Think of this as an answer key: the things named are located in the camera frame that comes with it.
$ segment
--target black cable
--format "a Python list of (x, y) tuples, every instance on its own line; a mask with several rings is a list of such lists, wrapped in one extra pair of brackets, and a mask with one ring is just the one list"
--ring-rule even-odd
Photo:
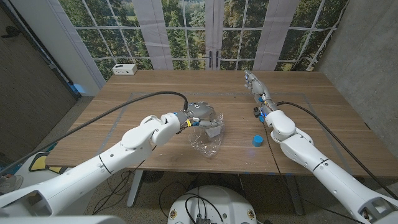
[[(144, 162), (145, 162), (145, 161), (142, 161), (133, 171), (131, 171), (131, 173), (133, 173), (134, 171), (136, 171), (136, 170), (138, 169), (138, 167), (140, 167), (141, 164), (144, 163)], [(122, 186), (122, 188), (127, 184), (127, 181), (126, 181), (126, 182), (124, 181), (125, 179), (123, 179), (122, 181), (120, 181), (120, 183), (115, 187), (115, 189), (112, 191), (112, 193), (111, 193), (110, 195), (106, 196), (107, 199), (105, 200), (105, 202), (104, 202), (97, 210), (95, 210), (95, 208), (98, 206), (98, 204), (100, 203), (100, 201), (102, 201), (104, 198), (102, 198), (102, 199), (95, 205), (93, 215), (97, 214), (98, 212), (100, 212), (100, 211), (102, 211), (102, 210), (104, 210), (104, 209), (107, 209), (107, 208), (110, 208), (110, 207), (112, 207), (112, 206), (117, 205), (117, 204), (124, 198), (124, 196), (126, 196), (126, 194), (124, 194), (123, 197), (122, 197), (117, 203), (115, 203), (115, 204), (113, 204), (113, 205), (111, 205), (111, 206), (108, 206), (108, 207), (106, 207), (106, 208), (101, 209), (101, 208), (106, 204), (106, 202), (108, 202), (108, 200), (112, 197), (112, 195), (114, 195), (116, 189), (118, 189), (118, 187), (119, 187), (123, 182), (124, 182), (124, 185)]]
[(160, 207), (160, 211), (162, 211), (163, 215), (164, 215), (166, 218), (168, 218), (169, 216), (166, 215), (166, 213), (163, 211), (162, 204), (160, 203), (160, 198), (162, 197), (162, 194), (163, 194), (164, 190), (166, 190), (167, 187), (170, 187), (170, 186), (173, 185), (173, 184), (180, 184), (182, 187), (184, 187), (185, 191), (187, 191), (187, 188), (186, 188), (181, 182), (179, 182), (179, 181), (171, 182), (169, 185), (167, 185), (166, 187), (163, 188), (163, 190), (160, 192), (160, 195), (159, 195), (159, 207)]
[(291, 102), (278, 102), (276, 103), (277, 106), (279, 105), (292, 105), (295, 106), (297, 108), (300, 108), (301, 110), (304, 110), (305, 112), (307, 112), (309, 115), (311, 115), (312, 117), (314, 117), (321, 125), (322, 127), (324, 127), (329, 134), (336, 139), (336, 141), (340, 144), (340, 146), (343, 147), (343, 149), (374, 179), (374, 181), (376, 181), (384, 190), (386, 190), (387, 193), (389, 193), (394, 199), (398, 200), (398, 196), (396, 194), (394, 194), (390, 189), (388, 189), (387, 186), (385, 186), (383, 183), (380, 182), (380, 180), (373, 175), (373, 173), (343, 144), (343, 142), (340, 141), (340, 139), (333, 133), (333, 131), (331, 131), (322, 121), (321, 119), (319, 119), (315, 114), (313, 114), (311, 111), (305, 109), (304, 107), (297, 105), (295, 103), (291, 103)]
[[(276, 168), (278, 169), (279, 176), (280, 176), (280, 178), (282, 179), (282, 182), (286, 185), (287, 189), (290, 190), (290, 187), (289, 187), (289, 185), (287, 184), (287, 181), (285, 180), (285, 177), (280, 173), (280, 169), (279, 169), (278, 163), (276, 162), (276, 159), (275, 159), (275, 156), (274, 156), (274, 152), (272, 152), (271, 144), (269, 144), (268, 131), (267, 131), (266, 125), (264, 124), (264, 122), (262, 122), (262, 125), (264, 126), (264, 130), (266, 131), (268, 147), (269, 147), (269, 150), (271, 151), (272, 157), (274, 158), (274, 162), (275, 162)], [(297, 196), (298, 196), (299, 198), (301, 198), (302, 200), (304, 200), (305, 202), (307, 202), (307, 203), (309, 203), (309, 204), (311, 204), (311, 205), (313, 205), (313, 206), (316, 206), (316, 207), (318, 207), (318, 208), (324, 209), (324, 210), (326, 210), (326, 211), (328, 211), (328, 212), (334, 213), (334, 214), (339, 215), (339, 216), (341, 216), (341, 217), (350, 219), (350, 220), (355, 221), (355, 222), (357, 222), (357, 223), (365, 224), (365, 223), (363, 223), (363, 222), (361, 222), (361, 221), (359, 221), (359, 220), (356, 220), (356, 219), (354, 219), (354, 218), (348, 217), (348, 216), (346, 216), (346, 215), (340, 214), (340, 213), (338, 213), (338, 212), (335, 212), (335, 211), (329, 210), (329, 209), (327, 209), (327, 208), (323, 208), (322, 206), (319, 206), (319, 205), (317, 205), (317, 204), (314, 204), (314, 203), (308, 201), (307, 199), (301, 197), (300, 195), (297, 195)]]
[(55, 144), (56, 142), (59, 142), (61, 139), (63, 139), (65, 137), (75, 133), (76, 131), (84, 128), (85, 126), (87, 126), (87, 125), (89, 125), (91, 123), (94, 123), (95, 121), (105, 117), (106, 115), (108, 115), (108, 114), (110, 114), (110, 113), (112, 113), (112, 112), (114, 112), (114, 111), (116, 111), (116, 110), (118, 110), (118, 109), (120, 109), (120, 108), (122, 108), (124, 106), (127, 106), (127, 105), (129, 105), (131, 103), (134, 103), (134, 102), (137, 102), (137, 101), (140, 101), (140, 100), (143, 100), (143, 99), (146, 99), (148, 97), (152, 97), (152, 96), (156, 96), (156, 95), (163, 95), (163, 94), (171, 94), (171, 95), (181, 96), (184, 99), (183, 110), (186, 111), (188, 109), (188, 100), (187, 100), (187, 98), (183, 94), (177, 93), (177, 92), (174, 92), (174, 91), (159, 91), (159, 92), (156, 92), (156, 93), (150, 93), (150, 94), (147, 94), (147, 95), (144, 95), (144, 96), (140, 96), (138, 98), (135, 98), (135, 99), (129, 100), (129, 101), (125, 102), (125, 103), (122, 103), (119, 106), (115, 106), (114, 108), (108, 110), (107, 112), (105, 112), (105, 113), (103, 113), (101, 115), (98, 115), (97, 117), (95, 117), (95, 118), (93, 118), (93, 119), (91, 119), (91, 120), (79, 125), (76, 128), (73, 128), (72, 130), (70, 130), (67, 133), (61, 135), (59, 138), (57, 138), (57, 139), (53, 140), (52, 142), (46, 144), (45, 146), (41, 147), (40, 149), (33, 150), (32, 152), (28, 153), (28, 155), (18, 159), (17, 161), (15, 161), (12, 164), (8, 165), (3, 170), (0, 170), (0, 175), (5, 174), (6, 171), (8, 171), (9, 169), (13, 168), (14, 166), (20, 164), (21, 162), (24, 162), (26, 159), (28, 159), (30, 156), (33, 156), (37, 152), (43, 151), (44, 149), (46, 149), (46, 148), (52, 146), (53, 144)]
[(201, 196), (199, 196), (199, 195), (192, 194), (192, 193), (185, 193), (185, 194), (183, 194), (183, 195), (194, 195), (194, 196), (192, 196), (192, 197), (187, 198), (186, 201), (185, 201), (185, 210), (187, 211), (188, 216), (190, 217), (191, 221), (192, 221), (194, 224), (197, 224), (197, 223), (194, 221), (194, 219), (192, 218), (191, 214), (190, 214), (189, 211), (188, 211), (187, 202), (188, 202), (191, 198), (195, 198), (195, 197), (198, 197), (198, 198), (200, 198), (200, 199), (202, 199), (202, 200), (205, 200), (207, 203), (209, 203), (209, 204), (216, 210), (216, 212), (218, 213), (218, 216), (220, 217), (221, 222), (224, 223), (224, 220), (223, 220), (223, 217), (221, 216), (221, 213), (220, 213), (220, 212), (218, 211), (218, 209), (217, 209), (211, 202), (209, 202), (207, 199), (205, 199), (205, 198), (203, 198), (203, 197), (201, 197)]
[[(129, 175), (131, 174), (130, 171), (124, 171), (123, 173), (120, 174), (120, 177), (122, 178), (122, 180), (123, 180), (123, 174), (125, 174), (125, 173), (128, 173)], [(110, 189), (111, 191), (113, 191), (113, 188), (111, 187), (111, 184), (109, 183), (109, 179), (106, 179), (106, 183), (108, 183), (109, 189)], [(121, 190), (122, 190), (122, 189), (118, 190), (117, 192), (115, 192), (115, 194), (118, 195), (118, 196), (123, 196), (124, 194), (126, 194), (126, 192), (128, 191), (128, 189), (127, 189), (127, 183), (126, 183), (126, 190), (125, 190), (123, 193), (118, 194)]]

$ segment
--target white box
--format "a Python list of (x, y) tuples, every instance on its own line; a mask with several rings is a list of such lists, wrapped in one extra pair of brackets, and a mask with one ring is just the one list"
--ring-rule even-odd
[(115, 75), (133, 75), (137, 71), (136, 64), (116, 64), (113, 68)]

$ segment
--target table leg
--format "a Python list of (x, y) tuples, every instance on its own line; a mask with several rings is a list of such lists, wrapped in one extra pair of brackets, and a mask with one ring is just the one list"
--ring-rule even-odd
[(286, 181), (289, 186), (290, 196), (292, 197), (294, 211), (297, 215), (304, 215), (304, 208), (299, 197), (299, 189), (295, 177), (293, 175), (286, 176)]
[(132, 180), (129, 198), (127, 199), (128, 207), (133, 207), (134, 204), (136, 203), (138, 192), (141, 187), (141, 179), (143, 173), (144, 173), (143, 170), (136, 170), (134, 173), (134, 178)]

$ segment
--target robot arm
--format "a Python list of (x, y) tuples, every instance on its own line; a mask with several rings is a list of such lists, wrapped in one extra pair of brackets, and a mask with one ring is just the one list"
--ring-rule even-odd
[(295, 127), (294, 122), (272, 101), (265, 84), (249, 70), (245, 70), (245, 87), (261, 104), (254, 115), (273, 128), (271, 138), (280, 144), (283, 153), (308, 169), (351, 216), (363, 223), (393, 223), (398, 218), (398, 201), (379, 194), (357, 181), (340, 166), (323, 155), (312, 138)]
[(199, 102), (190, 104), (187, 111), (163, 114), (160, 119), (148, 116), (100, 155), (48, 181), (0, 196), (0, 217), (59, 214), (115, 172), (146, 160), (152, 154), (151, 142), (164, 145), (186, 128), (185, 123), (216, 125), (214, 114), (212, 107)]

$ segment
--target door handle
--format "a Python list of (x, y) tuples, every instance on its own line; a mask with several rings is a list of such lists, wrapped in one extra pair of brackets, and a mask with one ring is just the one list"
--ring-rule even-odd
[(12, 26), (7, 26), (6, 32), (7, 32), (7, 35), (2, 35), (1, 36), (2, 38), (16, 37), (21, 33), (19, 29), (12, 27)]
[(209, 68), (211, 68), (211, 64), (212, 64), (212, 61), (211, 61), (211, 51), (209, 51), (209, 57), (203, 57), (203, 58), (208, 58), (208, 59), (209, 59)]
[(218, 56), (218, 50), (217, 50), (217, 52), (216, 52), (216, 68), (218, 67), (218, 59), (219, 58), (225, 59), (226, 57)]

